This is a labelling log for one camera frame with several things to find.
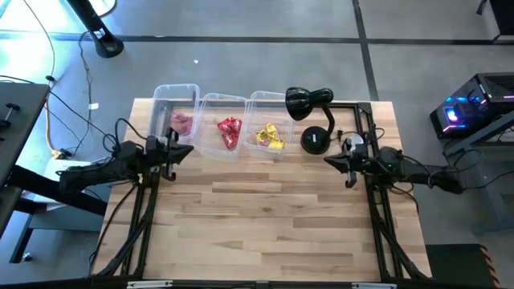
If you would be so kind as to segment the clear plastic bin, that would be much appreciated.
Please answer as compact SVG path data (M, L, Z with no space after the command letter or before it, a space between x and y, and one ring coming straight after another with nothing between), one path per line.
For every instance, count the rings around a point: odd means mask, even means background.
M256 135L266 123L274 124L278 137L285 141L284 149L270 149L257 144ZM277 92L257 91L249 99L244 144L253 157L282 160L292 147L294 121L285 106L285 95Z
M197 132L193 139L195 148L204 156L217 161L236 162L243 140L243 126L247 112L247 99L218 93L206 94L198 112ZM235 149L228 150L222 140L217 123L228 117L239 118L243 126Z
M189 145L196 134L200 107L200 87L194 83L162 84L153 93L153 105L149 119L148 135L166 141L167 128L175 130L178 123L171 121L173 112L182 112L194 118L191 133L180 136L178 142Z

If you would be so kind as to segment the black desk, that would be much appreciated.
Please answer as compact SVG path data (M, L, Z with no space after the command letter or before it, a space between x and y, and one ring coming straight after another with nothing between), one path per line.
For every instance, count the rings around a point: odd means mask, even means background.
M0 238L14 211L29 215L14 247L11 263L20 263L24 260L23 255L33 231L31 219L34 214L47 210L45 204L22 197L23 191L36 193L100 216L107 208L106 201L81 191L61 193L57 181L16 164L49 92L50 87L46 84L0 83L0 120L9 111L7 103L17 104L21 108L18 112L12 113L9 128L0 128Z

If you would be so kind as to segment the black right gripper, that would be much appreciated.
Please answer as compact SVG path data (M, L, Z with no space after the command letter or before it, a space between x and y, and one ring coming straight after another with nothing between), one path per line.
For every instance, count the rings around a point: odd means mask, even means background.
M350 189L357 183L357 173L363 173L369 163L369 157L362 160L356 160L351 157L351 152L348 152L343 144L343 153L337 155L327 156L324 161L330 164L334 169L340 173L346 173L347 180L345 187Z

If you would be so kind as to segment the black floor stand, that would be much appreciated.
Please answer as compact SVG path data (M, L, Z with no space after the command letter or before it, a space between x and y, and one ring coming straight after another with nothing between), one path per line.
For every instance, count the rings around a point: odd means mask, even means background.
M113 58L124 50L123 42L104 25L89 0L67 0L67 2L91 35L98 56L105 59Z

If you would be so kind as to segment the grey metal side table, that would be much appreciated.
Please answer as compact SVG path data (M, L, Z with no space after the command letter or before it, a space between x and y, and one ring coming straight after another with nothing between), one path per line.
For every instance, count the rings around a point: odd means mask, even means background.
M444 150L463 171L464 189L477 193L489 214L476 235L514 230L514 111Z

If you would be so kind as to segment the black gooseneck desk lamp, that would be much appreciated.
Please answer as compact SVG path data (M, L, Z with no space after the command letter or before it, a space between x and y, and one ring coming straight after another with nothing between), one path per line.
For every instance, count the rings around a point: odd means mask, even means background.
M335 127L335 119L328 105L333 101L333 92L329 88L308 91L304 88L292 87L286 91L285 106L294 121L304 120L314 108L321 108L328 120L328 128L310 126L300 137L304 151L312 155L325 153L331 143L331 135Z

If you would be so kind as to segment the black case with hazard stripes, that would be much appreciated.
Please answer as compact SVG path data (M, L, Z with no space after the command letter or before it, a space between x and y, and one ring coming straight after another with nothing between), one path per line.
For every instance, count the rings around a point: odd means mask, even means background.
M500 288L487 247L480 244L426 245L432 276L439 282Z

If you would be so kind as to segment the black computer with coloured lights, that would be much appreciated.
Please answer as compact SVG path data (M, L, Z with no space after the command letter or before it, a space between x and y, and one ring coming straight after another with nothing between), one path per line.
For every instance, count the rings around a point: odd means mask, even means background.
M477 73L431 114L439 139L470 136L514 110L514 72Z

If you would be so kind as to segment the black desk clamp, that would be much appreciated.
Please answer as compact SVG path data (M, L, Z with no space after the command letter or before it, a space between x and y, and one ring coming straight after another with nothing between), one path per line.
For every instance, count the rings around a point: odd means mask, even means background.
M21 108L17 104L7 103L6 107L9 109L6 116L0 120L0 128L9 128L11 126L10 117L13 112L18 112Z

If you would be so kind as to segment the silver metal bracket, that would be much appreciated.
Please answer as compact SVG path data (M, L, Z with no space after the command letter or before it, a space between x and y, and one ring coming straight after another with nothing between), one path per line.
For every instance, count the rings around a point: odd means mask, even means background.
M351 283L352 289L397 289L397 285L393 283L368 283L358 282Z
M139 280L128 282L126 289L163 289L172 286L172 280Z

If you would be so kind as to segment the black cabinet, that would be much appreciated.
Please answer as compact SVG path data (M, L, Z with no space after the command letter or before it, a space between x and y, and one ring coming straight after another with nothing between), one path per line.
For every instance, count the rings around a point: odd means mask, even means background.
M493 43L514 41L514 0L480 0L476 13L483 17Z

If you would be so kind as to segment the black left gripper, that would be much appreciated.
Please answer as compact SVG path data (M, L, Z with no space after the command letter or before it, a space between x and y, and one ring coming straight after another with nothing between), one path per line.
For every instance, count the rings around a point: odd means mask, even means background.
M161 177L166 179L167 181L175 181L176 173L173 171L173 163L169 159L169 151L171 149L171 144L176 142L179 138L177 132L171 128L167 128L166 136L166 159L165 163L161 167ZM190 144L173 144L173 153L174 153L174 163L180 164L192 151L194 150L194 146Z

